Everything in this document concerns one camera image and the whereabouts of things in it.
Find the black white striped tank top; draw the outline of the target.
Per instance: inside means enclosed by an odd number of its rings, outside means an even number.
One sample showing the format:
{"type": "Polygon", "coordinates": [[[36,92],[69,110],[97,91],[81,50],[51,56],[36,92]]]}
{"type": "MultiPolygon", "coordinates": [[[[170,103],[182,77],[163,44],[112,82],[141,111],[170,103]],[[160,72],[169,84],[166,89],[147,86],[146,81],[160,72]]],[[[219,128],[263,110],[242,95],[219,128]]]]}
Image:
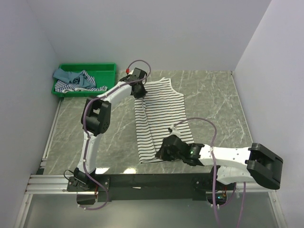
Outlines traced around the black white striped tank top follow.
{"type": "Polygon", "coordinates": [[[186,120],[184,95],[175,91],[170,78],[148,82],[147,94],[134,100],[135,128],[140,164],[161,162],[156,158],[169,128],[177,124],[179,138],[193,143],[194,139],[186,120]]]}

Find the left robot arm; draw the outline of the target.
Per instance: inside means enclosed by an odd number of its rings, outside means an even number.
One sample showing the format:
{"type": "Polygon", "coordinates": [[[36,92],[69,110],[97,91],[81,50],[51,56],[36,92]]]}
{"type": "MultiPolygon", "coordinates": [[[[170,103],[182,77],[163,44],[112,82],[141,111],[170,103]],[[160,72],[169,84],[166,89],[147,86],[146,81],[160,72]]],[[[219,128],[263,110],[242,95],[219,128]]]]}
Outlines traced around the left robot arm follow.
{"type": "Polygon", "coordinates": [[[135,68],[109,91],[86,100],[81,119],[84,129],[81,159],[73,176],[69,178],[67,191],[91,191],[99,188],[95,177],[96,158],[102,135],[110,126],[112,106],[130,95],[143,98],[147,93],[143,80],[148,75],[144,70],[135,68]]]}

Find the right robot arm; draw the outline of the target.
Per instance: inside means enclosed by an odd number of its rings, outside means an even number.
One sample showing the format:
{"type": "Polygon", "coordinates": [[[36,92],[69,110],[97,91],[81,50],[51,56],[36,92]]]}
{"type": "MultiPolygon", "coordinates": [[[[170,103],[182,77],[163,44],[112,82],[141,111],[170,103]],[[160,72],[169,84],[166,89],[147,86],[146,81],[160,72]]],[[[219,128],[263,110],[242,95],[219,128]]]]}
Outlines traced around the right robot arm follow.
{"type": "Polygon", "coordinates": [[[186,143],[170,135],[163,139],[155,157],[163,161],[182,160],[190,166],[216,165],[217,173],[208,179],[215,190],[235,182],[255,182],[270,190],[281,187],[283,159],[260,143],[243,148],[211,147],[186,143]]]}

